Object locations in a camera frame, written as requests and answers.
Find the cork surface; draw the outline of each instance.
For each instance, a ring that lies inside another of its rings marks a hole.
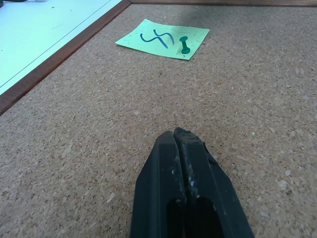
[[[209,28],[190,61],[114,44]],[[257,238],[317,237],[315,8],[132,5],[0,117],[0,237],[129,234],[155,139],[197,134]]]

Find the green paper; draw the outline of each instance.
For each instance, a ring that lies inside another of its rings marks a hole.
[[[203,42],[208,32],[209,29],[189,26],[169,26],[144,19],[137,28],[135,28],[130,34],[118,40],[116,44],[147,52],[153,55],[190,60],[190,58],[194,55],[198,47]],[[169,33],[172,35],[174,39],[174,45],[169,35],[165,34],[160,36],[164,33]],[[149,41],[154,37],[160,37],[168,49],[160,42],[159,39],[154,39],[151,42],[144,42],[140,37],[141,34],[146,41]],[[181,52],[183,46],[179,41],[179,39],[183,36],[188,37],[186,44],[187,47],[190,48],[190,53],[185,55]]]

